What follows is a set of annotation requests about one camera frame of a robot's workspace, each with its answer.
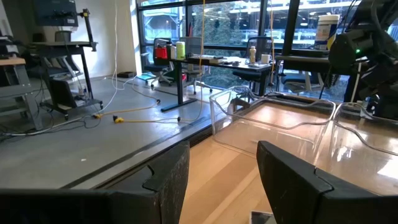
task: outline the clear acrylic box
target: clear acrylic box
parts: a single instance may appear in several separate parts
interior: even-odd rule
[[[321,169],[376,194],[398,194],[398,121],[356,103],[339,105],[329,157]]]
[[[313,164],[336,105],[258,97],[248,87],[235,86],[210,96],[210,108],[215,141],[251,154],[258,141],[269,141]]]

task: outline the yellow extension cord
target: yellow extension cord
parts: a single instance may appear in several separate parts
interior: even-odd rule
[[[200,49],[200,58],[199,58],[199,67],[200,67],[200,70],[201,70],[201,68],[202,68],[201,60],[202,60],[202,56],[203,56],[203,46],[204,46],[205,6],[206,6],[206,0],[203,0],[203,14],[202,14],[202,23],[201,23],[201,28],[202,28],[202,29],[201,29],[201,49]],[[143,93],[137,91],[136,89],[134,89],[134,79],[135,79],[135,78],[136,78],[136,76],[132,79],[132,89],[133,89],[135,92],[137,92],[137,93],[139,93],[139,94],[141,94],[141,95],[143,95],[143,96],[146,96],[146,97],[148,97],[148,98],[155,99],[155,100],[156,100],[156,103],[155,103],[155,104],[153,104],[152,106],[145,107],[145,108],[135,108],[135,109],[127,109],[127,110],[118,110],[118,111],[110,111],[110,112],[102,113],[102,114],[95,114],[95,115],[93,115],[93,117],[98,119],[98,118],[102,118],[102,116],[109,115],[109,114],[127,113],[127,112],[133,112],[133,111],[139,111],[139,110],[146,110],[146,109],[150,109],[150,108],[156,107],[156,106],[160,103],[160,100],[159,100],[159,99],[156,99],[156,98],[154,98],[154,97],[152,97],[152,96],[145,95],[145,94],[143,94]],[[198,116],[197,116],[195,119],[181,119],[181,117],[178,117],[178,118],[164,118],[164,119],[157,119],[157,120],[130,120],[130,119],[124,119],[124,118],[121,118],[121,117],[119,117],[119,116],[115,116],[115,115],[114,115],[114,116],[113,116],[113,121],[114,121],[116,124],[118,124],[118,123],[161,123],[161,122],[163,122],[163,121],[168,121],[168,120],[173,120],[173,119],[176,119],[177,122],[180,122],[180,121],[196,121],[196,120],[200,117],[201,111],[202,111],[202,109],[203,109],[203,87],[202,87],[202,86],[200,87],[200,96],[201,96],[200,111],[199,111]]]

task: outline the window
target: window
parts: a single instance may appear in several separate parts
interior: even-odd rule
[[[215,49],[205,49],[205,54],[207,55],[223,55],[223,56],[237,56],[243,57],[245,52],[237,50],[215,50]],[[217,68],[210,67],[210,75],[205,74],[203,76],[203,82],[208,85],[229,88],[232,86],[248,85],[249,83],[240,79],[232,74],[233,70],[228,68]]]
[[[156,4],[165,4],[171,2],[179,2],[182,0],[148,0],[148,1],[141,1],[141,6],[151,6]]]
[[[183,7],[143,11],[145,43],[153,44],[155,38],[171,38],[176,42],[185,36],[183,11]]]
[[[315,35],[317,33],[318,18],[322,15],[340,15],[340,22],[343,22],[343,17],[347,14],[347,10],[352,0],[312,0],[300,1],[298,8],[298,16],[296,20],[296,29],[294,32],[293,48],[310,48],[315,43]],[[350,10],[346,19],[346,26],[352,19],[358,4],[361,1],[356,1],[354,7]],[[343,30],[344,24],[340,25],[337,33],[340,34]]]
[[[275,42],[275,48],[282,48],[285,39],[285,28],[287,25],[287,15],[289,11],[289,0],[273,1],[272,10],[274,14],[274,23],[272,36]],[[293,48],[310,48],[315,43],[317,33],[318,18],[322,15],[340,15],[340,22],[347,13],[352,0],[300,0],[298,14],[295,25]],[[354,7],[349,13],[346,24],[351,20],[357,5],[361,1],[356,1]],[[271,3],[268,1],[266,17],[266,35],[271,36],[271,26],[269,16]],[[341,33],[343,25],[337,30]]]
[[[394,40],[398,41],[398,19],[395,19],[387,32]]]
[[[203,6],[192,6],[193,36],[201,36]],[[260,0],[206,4],[205,44],[246,45],[258,36]]]

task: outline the cup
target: cup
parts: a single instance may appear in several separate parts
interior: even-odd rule
[[[272,60],[271,55],[262,54],[261,55],[261,63],[269,63]]]

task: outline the red bag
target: red bag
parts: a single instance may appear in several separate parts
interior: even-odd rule
[[[156,47],[155,57],[159,59],[167,59],[167,49],[165,47]]]

